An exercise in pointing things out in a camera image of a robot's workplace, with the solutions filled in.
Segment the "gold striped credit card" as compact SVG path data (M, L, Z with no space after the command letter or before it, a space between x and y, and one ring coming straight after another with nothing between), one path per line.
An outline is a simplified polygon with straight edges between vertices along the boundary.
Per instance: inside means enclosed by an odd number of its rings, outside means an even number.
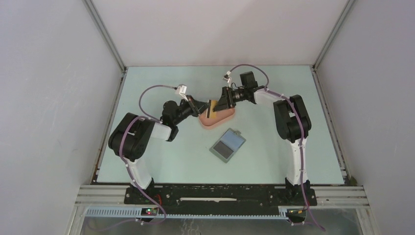
M208 119L216 118L216 112L214 108L217 105L217 100L210 99L208 101L208 104L209 104L209 108L207 109L207 112L206 112L206 118Z

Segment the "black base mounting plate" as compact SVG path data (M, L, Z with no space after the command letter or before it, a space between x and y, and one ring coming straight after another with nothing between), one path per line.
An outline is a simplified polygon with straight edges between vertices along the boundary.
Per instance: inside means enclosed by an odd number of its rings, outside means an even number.
M317 205L309 183L305 191L288 184L151 184L143 192L129 185L126 205L159 203L168 215L282 215L283 206L305 208Z

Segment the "pink oval tray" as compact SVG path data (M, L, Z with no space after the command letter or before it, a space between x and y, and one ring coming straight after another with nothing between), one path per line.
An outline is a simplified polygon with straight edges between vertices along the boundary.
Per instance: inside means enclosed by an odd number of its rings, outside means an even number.
M219 112L214 112L216 114L215 117L207 118L207 111L204 111L199 117L199 122L204 129L212 130L225 122L233 119L235 116L236 110L235 109L227 109L222 110Z

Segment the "left controller board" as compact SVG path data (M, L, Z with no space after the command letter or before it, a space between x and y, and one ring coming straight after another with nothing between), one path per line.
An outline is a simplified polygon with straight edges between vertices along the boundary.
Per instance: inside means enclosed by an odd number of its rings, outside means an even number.
M158 208L143 208L141 210L141 215L142 216L156 216L158 215Z

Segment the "aluminium frame rail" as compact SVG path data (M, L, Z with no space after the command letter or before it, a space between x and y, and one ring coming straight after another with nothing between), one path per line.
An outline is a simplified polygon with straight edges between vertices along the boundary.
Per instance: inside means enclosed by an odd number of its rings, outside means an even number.
M316 186L287 196L282 185L156 184L151 199L126 184L85 185L77 195L69 235L374 235L362 187Z

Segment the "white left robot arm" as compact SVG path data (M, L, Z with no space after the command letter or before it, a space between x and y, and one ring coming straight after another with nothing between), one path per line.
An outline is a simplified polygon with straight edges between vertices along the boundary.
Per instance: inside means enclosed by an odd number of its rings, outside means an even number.
M143 157L150 139L173 141L179 132L179 123L188 117L199 117L209 107L208 102L187 95L180 103L165 102L160 121L127 113L111 133L108 147L124 162L132 185L138 188L136 198L140 202L149 204L155 197L155 191L149 187L153 178Z

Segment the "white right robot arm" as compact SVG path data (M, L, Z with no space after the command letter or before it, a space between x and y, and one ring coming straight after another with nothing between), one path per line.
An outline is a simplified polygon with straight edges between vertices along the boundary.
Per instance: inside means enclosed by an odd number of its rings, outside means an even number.
M304 192L309 183L305 170L305 145L312 124L300 95L287 97L271 91L267 86L260 86L252 71L240 74L242 86L233 88L231 72L228 71L223 80L228 85L222 88L222 93L213 106L218 112L234 108L237 102L249 101L257 105L269 106L274 111L278 135L286 140L291 147L290 163L286 180L285 200L292 205L304 199Z

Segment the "controller board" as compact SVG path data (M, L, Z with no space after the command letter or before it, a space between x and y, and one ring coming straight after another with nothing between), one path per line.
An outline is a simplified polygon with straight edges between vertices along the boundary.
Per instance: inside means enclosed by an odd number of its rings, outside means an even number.
M156 216L158 215L158 208L143 208L141 210L141 215L142 216Z
M287 211L287 215L293 215L293 216L298 216L299 214L302 214L306 212L306 209L294 209L294 210L288 210Z

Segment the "right controller board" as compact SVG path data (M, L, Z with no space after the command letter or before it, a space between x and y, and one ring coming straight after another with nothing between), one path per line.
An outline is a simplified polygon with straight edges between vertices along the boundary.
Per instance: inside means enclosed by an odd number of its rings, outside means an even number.
M287 215L293 215L293 216L298 216L299 214L302 214L306 212L306 209L294 209L294 210L288 210L287 211Z

